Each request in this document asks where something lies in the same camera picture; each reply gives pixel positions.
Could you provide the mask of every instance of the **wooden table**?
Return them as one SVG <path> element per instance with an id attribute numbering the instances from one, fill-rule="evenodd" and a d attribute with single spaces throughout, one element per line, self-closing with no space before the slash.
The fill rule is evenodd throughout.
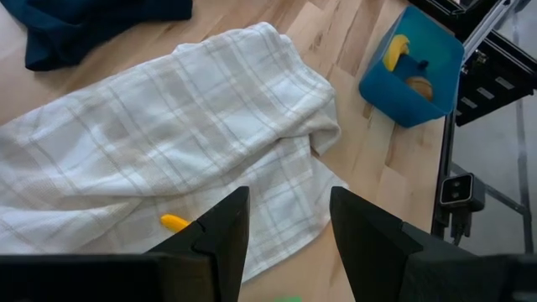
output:
<path id="1" fill-rule="evenodd" d="M 34 73 L 23 66 L 26 34 L 0 8 L 0 124 L 59 96 L 228 29 L 267 21 L 294 41 L 306 64 L 337 91 L 340 142 L 321 157 L 352 191 L 430 230 L 443 119 L 411 129 L 368 105 L 357 83 L 403 0 L 195 0 L 194 18 L 141 24 L 91 52 L 75 68 Z M 301 296 L 353 301 L 331 226 L 293 257 L 245 283 L 241 301 Z"/>

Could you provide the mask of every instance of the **plaid towel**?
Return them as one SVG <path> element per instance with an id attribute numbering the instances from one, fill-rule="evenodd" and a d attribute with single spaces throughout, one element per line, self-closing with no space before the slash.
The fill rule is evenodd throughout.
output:
<path id="1" fill-rule="evenodd" d="M 267 23 L 63 96 L 0 127 L 0 253 L 142 253 L 248 185 L 249 279 L 329 220 L 334 106 Z"/>

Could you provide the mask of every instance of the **blue bin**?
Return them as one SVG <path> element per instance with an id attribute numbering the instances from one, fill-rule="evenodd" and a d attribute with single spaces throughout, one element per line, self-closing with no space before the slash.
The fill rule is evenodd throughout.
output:
<path id="1" fill-rule="evenodd" d="M 390 72 L 383 57 L 396 34 L 409 39 L 409 55 L 401 55 L 395 70 Z M 456 102 L 463 55 L 459 40 L 418 8 L 409 6 L 381 40 L 360 81 L 359 91 L 367 102 L 406 128 L 443 117 L 453 111 Z M 423 60 L 429 64 L 420 70 L 417 66 Z M 432 102 L 405 83 L 410 76 L 423 76 L 431 83 Z"/>

